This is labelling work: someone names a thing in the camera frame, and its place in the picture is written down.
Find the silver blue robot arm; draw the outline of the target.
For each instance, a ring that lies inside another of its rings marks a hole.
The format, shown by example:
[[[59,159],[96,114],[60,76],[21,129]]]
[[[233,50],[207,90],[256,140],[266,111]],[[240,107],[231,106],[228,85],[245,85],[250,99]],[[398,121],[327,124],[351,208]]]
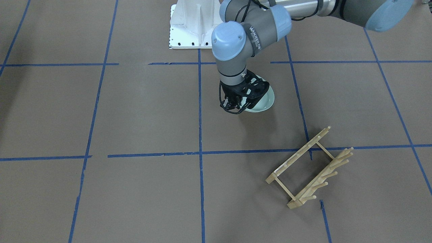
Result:
[[[285,37],[292,21],[318,15],[331,16],[375,32],[393,28],[407,14],[412,0],[224,0],[222,23],[212,32],[212,52],[225,94],[221,106],[239,108],[246,99],[257,103],[269,83],[256,78],[246,67],[247,59]]]

